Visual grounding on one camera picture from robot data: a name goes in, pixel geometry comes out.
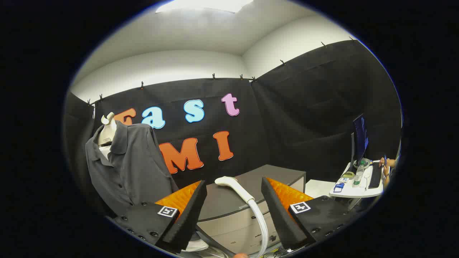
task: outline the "blue letter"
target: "blue letter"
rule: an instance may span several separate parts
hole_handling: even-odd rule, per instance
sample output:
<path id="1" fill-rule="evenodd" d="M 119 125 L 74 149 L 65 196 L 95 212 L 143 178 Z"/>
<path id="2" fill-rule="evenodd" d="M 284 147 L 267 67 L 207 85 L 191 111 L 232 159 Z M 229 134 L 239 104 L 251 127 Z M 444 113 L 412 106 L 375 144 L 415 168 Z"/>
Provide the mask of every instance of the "blue letter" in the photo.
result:
<path id="1" fill-rule="evenodd" d="M 201 100 L 187 101 L 183 105 L 183 110 L 188 114 L 185 115 L 185 119 L 189 122 L 199 122 L 204 118 L 204 103 Z"/>
<path id="2" fill-rule="evenodd" d="M 161 129 L 166 121 L 162 119 L 162 110 L 158 107 L 149 107 L 142 112 L 142 123 L 150 125 L 153 128 Z"/>

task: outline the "water bottle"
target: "water bottle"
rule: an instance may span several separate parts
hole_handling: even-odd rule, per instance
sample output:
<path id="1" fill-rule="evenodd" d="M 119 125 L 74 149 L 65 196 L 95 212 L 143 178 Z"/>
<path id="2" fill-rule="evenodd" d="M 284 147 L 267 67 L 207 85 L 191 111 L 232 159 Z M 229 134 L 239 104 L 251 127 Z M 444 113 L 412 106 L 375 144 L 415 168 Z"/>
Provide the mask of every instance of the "water bottle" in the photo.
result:
<path id="1" fill-rule="evenodd" d="M 364 175 L 365 171 L 365 164 L 363 161 L 360 162 L 360 166 L 357 168 L 357 172 L 355 173 L 355 178 L 354 178 L 354 187 L 357 187 L 360 184 L 360 181 L 362 180 L 362 176 Z"/>

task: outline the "white table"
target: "white table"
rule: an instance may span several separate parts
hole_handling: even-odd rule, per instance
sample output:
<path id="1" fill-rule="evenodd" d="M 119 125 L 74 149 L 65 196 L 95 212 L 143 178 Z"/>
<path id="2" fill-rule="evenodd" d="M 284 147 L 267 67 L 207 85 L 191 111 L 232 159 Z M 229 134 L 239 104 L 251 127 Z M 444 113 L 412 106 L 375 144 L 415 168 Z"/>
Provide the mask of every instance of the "white table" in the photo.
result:
<path id="1" fill-rule="evenodd" d="M 330 188 L 335 187 L 336 182 L 320 181 L 320 180 L 309 180 L 305 187 L 304 193 L 311 196 L 312 198 L 318 198 L 321 196 L 330 197 Z"/>
<path id="2" fill-rule="evenodd" d="M 379 160 L 374 160 L 373 164 L 375 166 L 378 166 Z M 349 169 L 349 166 L 351 163 L 347 164 L 346 169 L 344 172 L 341 174 L 341 176 L 347 172 Z M 367 198 L 367 197 L 374 197 L 381 195 L 383 192 L 383 182 L 384 182 L 384 174 L 383 174 L 383 168 L 381 167 L 381 180 L 379 182 L 379 186 L 377 188 L 367 188 L 367 191 L 365 191 L 365 186 L 367 185 L 365 175 L 370 174 L 370 177 L 368 178 L 368 184 L 371 180 L 371 174 L 372 174 L 372 166 L 368 166 L 367 169 L 364 171 L 364 175 L 362 177 L 362 180 L 360 181 L 360 185 L 357 187 L 353 186 L 354 179 L 348 180 L 347 183 L 344 184 L 344 187 L 341 192 L 333 192 L 335 185 L 338 184 L 336 182 L 330 189 L 329 195 L 334 196 L 334 197 L 343 197 L 343 198 Z"/>

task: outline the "orange letter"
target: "orange letter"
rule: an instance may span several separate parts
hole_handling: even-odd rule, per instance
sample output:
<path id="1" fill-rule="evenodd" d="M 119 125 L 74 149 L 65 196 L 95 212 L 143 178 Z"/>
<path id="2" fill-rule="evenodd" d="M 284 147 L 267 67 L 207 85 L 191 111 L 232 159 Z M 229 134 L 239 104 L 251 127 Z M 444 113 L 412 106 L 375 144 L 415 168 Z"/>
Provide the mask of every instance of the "orange letter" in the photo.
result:
<path id="1" fill-rule="evenodd" d="M 131 118 L 133 117 L 135 117 L 135 109 L 130 108 L 124 112 L 119 113 L 118 115 L 115 115 L 113 119 L 118 120 L 125 125 L 132 125 Z"/>
<path id="2" fill-rule="evenodd" d="M 202 168 L 204 163 L 201 162 L 196 149 L 198 139 L 188 138 L 182 143 L 182 149 L 180 153 L 172 146 L 172 144 L 166 142 L 159 145 L 166 166 L 169 169 L 169 173 L 175 174 L 178 170 L 174 167 L 174 164 L 182 171 L 185 170 L 186 160 L 188 160 L 188 169 L 193 170 L 196 168 Z"/>
<path id="3" fill-rule="evenodd" d="M 228 131 L 221 131 L 213 135 L 213 138 L 217 140 L 218 150 L 220 151 L 220 156 L 218 157 L 220 161 L 230 159 L 234 156 L 234 153 L 230 151 L 230 146 L 228 145 L 229 134 Z"/>

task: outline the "white shoe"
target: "white shoe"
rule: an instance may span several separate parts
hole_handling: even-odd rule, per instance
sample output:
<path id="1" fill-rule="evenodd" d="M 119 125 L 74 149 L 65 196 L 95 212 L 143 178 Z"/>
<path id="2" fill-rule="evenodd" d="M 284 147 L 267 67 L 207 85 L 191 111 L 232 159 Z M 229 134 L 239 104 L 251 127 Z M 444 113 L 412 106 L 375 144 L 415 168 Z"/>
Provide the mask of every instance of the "white shoe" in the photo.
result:
<path id="1" fill-rule="evenodd" d="M 186 246 L 186 250 L 182 250 L 182 252 L 196 252 L 201 250 L 206 250 L 209 248 L 209 245 L 206 244 L 202 239 L 190 241 Z"/>
<path id="2" fill-rule="evenodd" d="M 202 258 L 228 258 L 222 250 L 216 247 L 209 247 L 206 250 L 196 252 Z"/>

